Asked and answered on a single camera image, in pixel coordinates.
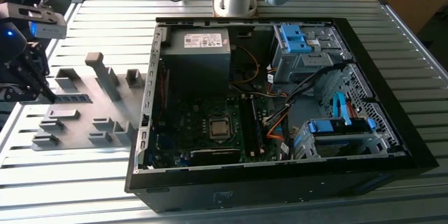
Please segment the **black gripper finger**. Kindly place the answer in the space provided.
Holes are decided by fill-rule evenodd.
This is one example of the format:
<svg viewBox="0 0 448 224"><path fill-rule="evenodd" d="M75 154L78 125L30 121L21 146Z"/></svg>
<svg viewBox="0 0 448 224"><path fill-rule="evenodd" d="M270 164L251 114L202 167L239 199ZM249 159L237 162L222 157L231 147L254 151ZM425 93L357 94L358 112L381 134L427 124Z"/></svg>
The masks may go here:
<svg viewBox="0 0 448 224"><path fill-rule="evenodd" d="M43 45L27 45L25 51L25 69L29 72L30 84L34 91L38 91L45 98L42 103L55 103L55 93L49 87L47 76L50 74L49 58Z"/></svg>
<svg viewBox="0 0 448 224"><path fill-rule="evenodd" d="M35 101L38 94L33 90L22 90L15 86L2 86L2 102Z"/></svg>

